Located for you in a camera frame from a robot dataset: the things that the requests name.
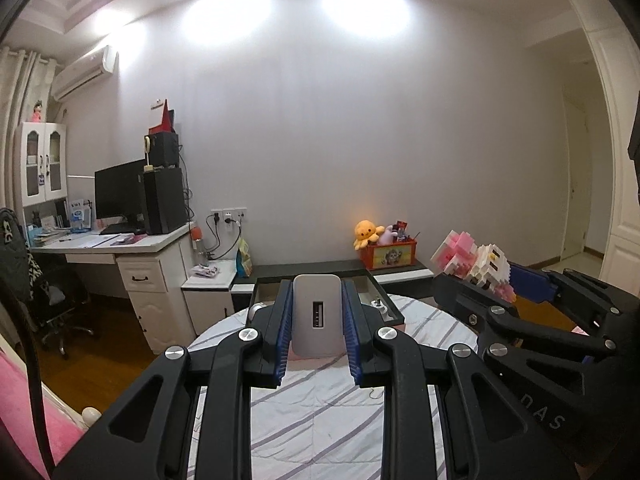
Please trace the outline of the pink white block figure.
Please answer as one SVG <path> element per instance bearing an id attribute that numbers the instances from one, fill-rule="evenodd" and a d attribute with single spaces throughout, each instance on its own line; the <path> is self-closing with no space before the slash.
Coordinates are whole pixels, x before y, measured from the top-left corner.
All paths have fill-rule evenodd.
<path id="1" fill-rule="evenodd" d="M 477 245 L 468 232 L 450 231 L 431 263 L 438 272 L 488 290 L 509 304 L 516 299 L 506 254 L 495 244 Z"/>

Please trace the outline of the white power bank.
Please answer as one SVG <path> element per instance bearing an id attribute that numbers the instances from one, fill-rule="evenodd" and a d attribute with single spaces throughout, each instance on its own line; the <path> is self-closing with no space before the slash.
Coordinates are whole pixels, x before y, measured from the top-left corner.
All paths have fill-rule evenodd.
<path id="1" fill-rule="evenodd" d="M 299 274 L 293 281 L 292 351 L 301 359 L 345 351 L 342 281 L 335 274 Z"/>

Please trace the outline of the white astronaut figurine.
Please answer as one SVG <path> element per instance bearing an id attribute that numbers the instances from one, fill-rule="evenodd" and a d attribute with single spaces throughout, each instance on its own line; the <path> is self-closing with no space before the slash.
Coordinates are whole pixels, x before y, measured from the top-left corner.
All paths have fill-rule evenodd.
<path id="1" fill-rule="evenodd" d="M 268 307 L 268 304 L 265 304 L 264 302 L 256 302 L 256 304 L 252 304 L 248 309 L 247 319 L 249 321 L 253 321 L 256 313 L 266 307 Z"/>

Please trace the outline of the red toy storage box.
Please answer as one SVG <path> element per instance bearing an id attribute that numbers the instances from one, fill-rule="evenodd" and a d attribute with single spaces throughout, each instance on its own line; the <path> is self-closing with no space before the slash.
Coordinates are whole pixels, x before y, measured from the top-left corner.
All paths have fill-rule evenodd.
<path id="1" fill-rule="evenodd" d="M 369 245 L 360 250 L 360 261 L 370 271 L 413 266 L 416 263 L 416 240 Z"/>

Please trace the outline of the purple plush toy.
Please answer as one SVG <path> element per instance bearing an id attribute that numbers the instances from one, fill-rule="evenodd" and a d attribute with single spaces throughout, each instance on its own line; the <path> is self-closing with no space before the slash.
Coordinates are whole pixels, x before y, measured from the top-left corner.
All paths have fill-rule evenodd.
<path id="1" fill-rule="evenodd" d="M 397 231 L 394 229 L 394 226 L 386 226 L 383 232 L 378 237 L 378 241 L 376 244 L 384 246 L 390 245 L 396 242 L 398 237 Z"/>

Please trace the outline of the orange octopus plush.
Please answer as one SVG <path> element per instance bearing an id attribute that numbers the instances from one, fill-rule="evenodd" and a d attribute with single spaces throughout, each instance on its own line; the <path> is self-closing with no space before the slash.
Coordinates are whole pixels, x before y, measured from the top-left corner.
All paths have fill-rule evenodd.
<path id="1" fill-rule="evenodd" d="M 384 231 L 385 226 L 377 226 L 370 220 L 361 220 L 354 229 L 354 249 L 361 250 L 371 244 L 376 244 Z"/>

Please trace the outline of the black office chair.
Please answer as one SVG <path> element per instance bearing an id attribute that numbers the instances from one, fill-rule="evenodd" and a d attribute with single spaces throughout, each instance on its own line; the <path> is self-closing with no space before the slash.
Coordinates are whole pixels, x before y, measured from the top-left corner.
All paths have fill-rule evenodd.
<path id="1" fill-rule="evenodd" d="M 72 332 L 94 336 L 94 330 L 78 322 L 86 317 L 88 290 L 66 264 L 40 266 L 27 246 L 16 213 L 1 208 L 1 277 L 14 293 L 27 326 L 44 350 L 58 342 L 58 352 L 68 359 L 66 340 Z"/>

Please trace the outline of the white desk with drawers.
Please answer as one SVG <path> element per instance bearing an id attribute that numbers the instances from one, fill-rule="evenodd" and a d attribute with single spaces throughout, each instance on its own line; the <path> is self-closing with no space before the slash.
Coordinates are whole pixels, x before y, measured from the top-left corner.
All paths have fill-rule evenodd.
<path id="1" fill-rule="evenodd" d="M 90 292 L 127 295 L 153 353 L 174 344 L 187 346 L 196 337 L 181 290 L 194 265 L 189 227 L 145 235 L 132 243 L 125 243 L 125 238 L 97 232 L 66 235 L 32 251 L 79 266 Z"/>

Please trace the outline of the striped white table cloth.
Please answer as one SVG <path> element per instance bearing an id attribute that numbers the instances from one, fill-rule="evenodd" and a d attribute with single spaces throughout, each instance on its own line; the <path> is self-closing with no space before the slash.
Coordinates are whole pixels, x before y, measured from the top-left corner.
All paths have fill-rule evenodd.
<path id="1" fill-rule="evenodd" d="M 477 348 L 476 335 L 427 299 L 390 295 L 419 344 Z M 188 347 L 215 347 L 244 327 L 247 309 L 209 327 Z M 354 383 L 344 354 L 288 360 L 277 389 L 252 389 L 252 479 L 381 479 L 384 389 Z"/>

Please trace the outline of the pink black storage box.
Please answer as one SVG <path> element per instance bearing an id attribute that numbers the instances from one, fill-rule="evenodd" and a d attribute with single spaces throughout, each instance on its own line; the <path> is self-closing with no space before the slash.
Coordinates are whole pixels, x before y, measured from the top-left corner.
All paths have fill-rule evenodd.
<path id="1" fill-rule="evenodd" d="M 336 274 L 298 274 L 293 284 L 293 327 L 288 357 L 293 360 L 334 358 L 345 352 L 342 286 Z M 382 286 L 360 274 L 351 280 L 362 304 L 378 310 L 384 323 L 405 328 L 405 318 Z"/>

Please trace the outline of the yellow blue snack bag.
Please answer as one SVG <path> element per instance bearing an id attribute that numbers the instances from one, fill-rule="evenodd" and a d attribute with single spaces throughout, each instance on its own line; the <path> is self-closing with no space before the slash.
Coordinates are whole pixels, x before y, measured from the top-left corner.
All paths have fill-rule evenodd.
<path id="1" fill-rule="evenodd" d="M 252 258 L 250 258 L 250 246 L 243 237 L 238 241 L 235 254 L 236 274 L 239 278 L 249 278 L 253 272 Z"/>

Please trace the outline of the orange cap water bottle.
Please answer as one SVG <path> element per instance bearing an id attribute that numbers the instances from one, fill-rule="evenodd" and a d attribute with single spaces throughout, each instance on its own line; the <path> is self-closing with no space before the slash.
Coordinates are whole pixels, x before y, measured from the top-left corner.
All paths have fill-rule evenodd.
<path id="1" fill-rule="evenodd" d="M 203 233 L 199 226 L 190 229 L 193 250 L 195 252 L 195 261 L 200 266 L 205 266 L 208 261 L 208 252 L 203 240 Z"/>

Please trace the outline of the black computer tower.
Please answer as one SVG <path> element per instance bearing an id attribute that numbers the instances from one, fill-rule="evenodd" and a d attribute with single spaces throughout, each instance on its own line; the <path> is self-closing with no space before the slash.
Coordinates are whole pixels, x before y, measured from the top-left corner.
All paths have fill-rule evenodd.
<path id="1" fill-rule="evenodd" d="M 140 176 L 140 193 L 148 234 L 169 234 L 188 221 L 179 167 L 145 171 Z"/>

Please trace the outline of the black computer monitor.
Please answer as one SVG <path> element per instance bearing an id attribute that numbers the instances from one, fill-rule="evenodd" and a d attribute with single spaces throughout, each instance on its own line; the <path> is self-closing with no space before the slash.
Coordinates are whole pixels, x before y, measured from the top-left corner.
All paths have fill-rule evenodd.
<path id="1" fill-rule="evenodd" d="M 102 229 L 101 234 L 144 232 L 139 177 L 145 165 L 144 159 L 125 162 L 94 173 L 94 198 L 96 218 L 119 218 L 119 222 Z"/>

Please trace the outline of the black speaker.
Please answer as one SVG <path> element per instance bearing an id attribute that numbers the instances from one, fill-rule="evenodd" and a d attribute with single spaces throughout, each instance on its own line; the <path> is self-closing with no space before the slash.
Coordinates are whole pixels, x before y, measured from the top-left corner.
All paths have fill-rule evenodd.
<path id="1" fill-rule="evenodd" d="M 179 140 L 174 132 L 151 133 L 146 137 L 146 152 L 153 167 L 175 167 L 179 165 Z"/>

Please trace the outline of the white glass door cabinet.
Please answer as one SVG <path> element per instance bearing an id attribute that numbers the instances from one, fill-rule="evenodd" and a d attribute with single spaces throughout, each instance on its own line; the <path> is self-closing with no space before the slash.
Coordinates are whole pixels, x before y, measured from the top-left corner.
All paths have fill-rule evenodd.
<path id="1" fill-rule="evenodd" d="M 66 125 L 22 122 L 15 131 L 14 188 L 18 208 L 67 196 Z"/>

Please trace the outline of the doll on cabinet top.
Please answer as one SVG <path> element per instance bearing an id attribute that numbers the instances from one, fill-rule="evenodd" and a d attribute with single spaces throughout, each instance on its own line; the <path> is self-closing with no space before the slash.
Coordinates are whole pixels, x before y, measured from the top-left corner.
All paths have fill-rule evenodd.
<path id="1" fill-rule="evenodd" d="M 30 122 L 44 121 L 43 102 L 41 100 L 38 100 L 37 102 L 35 102 L 35 105 L 32 108 L 32 114 L 30 115 L 29 121 Z"/>

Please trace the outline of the white air conditioner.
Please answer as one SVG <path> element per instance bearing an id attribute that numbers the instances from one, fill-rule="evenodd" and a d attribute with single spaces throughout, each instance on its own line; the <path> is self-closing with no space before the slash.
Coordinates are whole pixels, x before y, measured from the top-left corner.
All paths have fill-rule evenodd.
<path id="1" fill-rule="evenodd" d="M 114 73 L 117 57 L 117 49 L 107 44 L 70 63 L 53 79 L 51 87 L 53 99 L 64 102 L 88 84 L 92 84 L 103 76 L 111 76 Z"/>

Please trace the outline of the wall power outlet strip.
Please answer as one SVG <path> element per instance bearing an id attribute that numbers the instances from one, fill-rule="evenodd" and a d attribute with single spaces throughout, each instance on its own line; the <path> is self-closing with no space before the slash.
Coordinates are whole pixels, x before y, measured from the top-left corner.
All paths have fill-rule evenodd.
<path id="1" fill-rule="evenodd" d="M 246 207 L 213 208 L 210 213 L 218 222 L 243 223 L 246 219 Z"/>

